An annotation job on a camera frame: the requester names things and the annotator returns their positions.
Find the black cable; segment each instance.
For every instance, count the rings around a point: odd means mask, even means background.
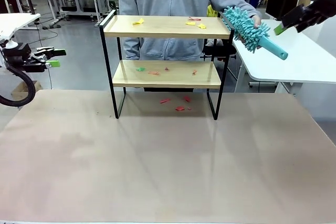
[[[43,24],[43,23],[46,23],[46,22],[49,22],[49,21],[51,21],[51,20],[53,20],[54,18],[50,18],[49,20],[46,20],[46,21],[43,21],[43,22],[40,22],[40,24]]]
[[[50,69],[48,68],[48,73],[49,73],[49,80],[50,80],[50,89],[53,88],[52,81],[51,81],[51,76],[50,76]]]
[[[50,38],[45,38],[45,39],[41,39],[41,40],[37,40],[37,41],[33,41],[33,42],[28,43],[28,44],[30,45],[30,44],[33,44],[33,43],[36,43],[36,42],[39,42],[39,41],[43,41],[43,40],[47,40],[47,39],[53,39],[53,38],[56,38],[56,37],[58,36],[58,33],[55,32],[55,31],[50,31],[49,29],[48,29],[47,31],[49,31],[49,32],[51,32],[51,33],[53,33],[53,34],[56,34],[56,35],[55,35],[55,36],[52,36],[52,37],[50,37]]]
[[[41,14],[41,17],[44,16],[44,15],[47,15],[47,14],[51,14],[51,12],[43,13],[43,14]]]
[[[38,40],[40,41],[41,47],[43,47],[41,37],[40,37],[40,30],[38,29],[37,25],[36,25],[36,29],[37,29],[37,32],[38,32]]]

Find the person's hand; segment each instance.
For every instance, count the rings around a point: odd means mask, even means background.
[[[254,20],[254,28],[258,28],[261,25],[261,18],[258,15],[252,16]]]
[[[258,28],[261,25],[261,18],[258,15],[254,15],[251,17],[254,20],[254,28]],[[242,36],[238,35],[239,40],[245,44],[245,40]],[[217,58],[219,61],[224,61],[225,58]]]

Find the gray floor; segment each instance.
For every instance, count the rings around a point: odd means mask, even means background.
[[[42,14],[41,22],[47,25],[50,23],[51,13],[47,0],[33,0],[37,5],[37,12]],[[50,70],[52,87],[54,89],[75,89],[75,90],[109,90],[106,66],[103,57],[99,29],[94,27],[95,23],[91,19],[76,17],[70,21],[61,21],[61,28],[52,30],[40,30],[40,37],[43,40],[43,46],[54,46],[55,48],[65,48],[67,56],[58,57],[61,63],[60,68]],[[20,30],[16,33],[16,39],[19,42],[33,42],[39,40],[37,31]],[[117,50],[117,41],[114,38],[107,38],[111,71],[117,68],[119,58]],[[30,44],[30,47],[40,47],[40,42]],[[223,69],[223,63],[217,61],[216,67],[219,72]],[[238,76],[241,60],[231,59],[229,68]],[[44,73],[32,74],[33,79],[40,81],[44,89],[50,89],[50,80],[48,71]],[[251,79],[246,76],[246,92],[274,92],[275,88],[253,87],[248,86]],[[0,86],[0,93],[5,97],[11,97],[11,91],[19,84],[20,80],[15,76],[3,76]],[[227,74],[224,92],[234,92],[236,80],[231,74]],[[321,127],[328,135],[336,141],[336,127],[333,122],[319,122]]]

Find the beige tabletop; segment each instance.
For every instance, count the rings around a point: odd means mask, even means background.
[[[140,25],[134,22],[143,19]],[[189,17],[117,15],[104,28],[108,37],[228,39],[230,32],[220,18],[198,17],[195,26],[186,25]]]
[[[108,92],[39,91],[0,134],[0,219],[336,221],[335,146],[294,97],[224,94],[214,121],[184,96],[129,93],[116,120]]]
[[[14,107],[7,107],[0,104],[0,132],[10,122],[11,119],[17,114],[18,109]]]

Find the paper scrap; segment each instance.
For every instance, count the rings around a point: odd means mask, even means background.
[[[186,102],[191,102],[190,97],[184,97],[184,99],[185,99]]]
[[[193,21],[201,21],[200,18],[193,18],[193,17],[189,17],[189,20],[193,20]]]
[[[179,107],[176,108],[176,110],[177,110],[177,111],[184,111],[185,108],[184,108],[183,106],[179,106]]]
[[[153,74],[155,76],[159,76],[160,72],[158,72],[158,71],[150,71],[150,72],[148,72],[148,74]]]
[[[205,26],[204,24],[199,24],[198,27],[199,27],[200,29],[206,29],[206,26]]]
[[[145,21],[143,20],[143,18],[140,18],[140,20],[138,22],[133,22],[132,25],[141,25],[142,23],[144,23]]]
[[[186,25],[189,25],[189,26],[195,26],[195,25],[196,25],[196,22],[186,22],[185,24],[186,24]]]
[[[164,100],[162,100],[160,103],[162,104],[162,103],[166,103],[166,102],[170,102],[170,99],[169,99],[169,98],[164,99]]]

